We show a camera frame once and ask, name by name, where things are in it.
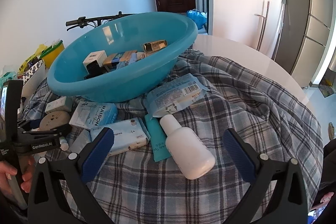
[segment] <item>yellow basket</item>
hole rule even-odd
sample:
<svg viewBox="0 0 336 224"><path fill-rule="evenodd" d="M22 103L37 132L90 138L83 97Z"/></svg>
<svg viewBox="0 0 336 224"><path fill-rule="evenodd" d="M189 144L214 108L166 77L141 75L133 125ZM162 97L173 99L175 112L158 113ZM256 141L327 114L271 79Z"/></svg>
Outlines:
<svg viewBox="0 0 336 224"><path fill-rule="evenodd" d="M51 67L51 64L55 61L56 57L64 50L63 41L60 40L54 47L50 46L44 50L41 54L41 58L45 62L47 68Z"/></svg>

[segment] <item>refrigerator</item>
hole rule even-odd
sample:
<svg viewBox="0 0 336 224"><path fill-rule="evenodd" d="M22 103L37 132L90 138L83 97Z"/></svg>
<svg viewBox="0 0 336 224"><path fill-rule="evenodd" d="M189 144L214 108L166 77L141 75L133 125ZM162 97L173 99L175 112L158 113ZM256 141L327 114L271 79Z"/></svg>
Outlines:
<svg viewBox="0 0 336 224"><path fill-rule="evenodd" d="M333 0L286 0L275 62L307 87L327 45Z"/></svg>

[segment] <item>silver screw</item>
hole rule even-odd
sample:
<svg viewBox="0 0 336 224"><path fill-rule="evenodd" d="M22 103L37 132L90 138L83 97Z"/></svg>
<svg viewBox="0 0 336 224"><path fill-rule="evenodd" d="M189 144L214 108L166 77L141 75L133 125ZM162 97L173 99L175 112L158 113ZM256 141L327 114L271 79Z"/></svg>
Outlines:
<svg viewBox="0 0 336 224"><path fill-rule="evenodd" d="M297 165L297 164L298 164L297 160L294 159L294 158L291 158L291 163L293 163L294 165Z"/></svg>
<svg viewBox="0 0 336 224"><path fill-rule="evenodd" d="M261 158L262 160L268 160L268 159L269 159L269 157L268 157L267 154L265 154L265 153L260 154L260 158Z"/></svg>
<svg viewBox="0 0 336 224"><path fill-rule="evenodd" d="M69 156L68 156L69 160L74 160L75 158L77 158L77 153L71 153Z"/></svg>
<svg viewBox="0 0 336 224"><path fill-rule="evenodd" d="M43 163L45 163L45 157L42 157L39 159L39 164L43 164Z"/></svg>

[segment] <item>white table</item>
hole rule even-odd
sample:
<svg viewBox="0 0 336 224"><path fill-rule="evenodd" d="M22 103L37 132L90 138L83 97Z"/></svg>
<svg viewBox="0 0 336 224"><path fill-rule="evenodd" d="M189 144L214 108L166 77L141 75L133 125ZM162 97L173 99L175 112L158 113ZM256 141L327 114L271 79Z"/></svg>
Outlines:
<svg viewBox="0 0 336 224"><path fill-rule="evenodd" d="M298 83L282 67L261 52L233 40L203 34L197 36L193 48L200 50L205 55L227 57L266 76L287 89L313 114L315 113L308 97Z"/></svg>

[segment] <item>human hand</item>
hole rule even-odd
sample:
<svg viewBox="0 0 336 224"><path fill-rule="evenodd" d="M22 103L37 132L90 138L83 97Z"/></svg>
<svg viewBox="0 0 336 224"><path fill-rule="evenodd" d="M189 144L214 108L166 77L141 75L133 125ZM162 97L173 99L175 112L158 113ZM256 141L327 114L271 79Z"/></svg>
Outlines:
<svg viewBox="0 0 336 224"><path fill-rule="evenodd" d="M24 158L25 158L24 160L28 162L28 166L26 172L22 175L22 179L24 182L21 183L21 189L24 190L26 193L29 193L32 185L32 178L35 171L34 166L35 161L33 156L28 156ZM13 166L11 166L8 162L0 161L0 191L5 195L5 197L13 199L12 189L8 184L6 173L15 176L17 174L17 170Z"/></svg>

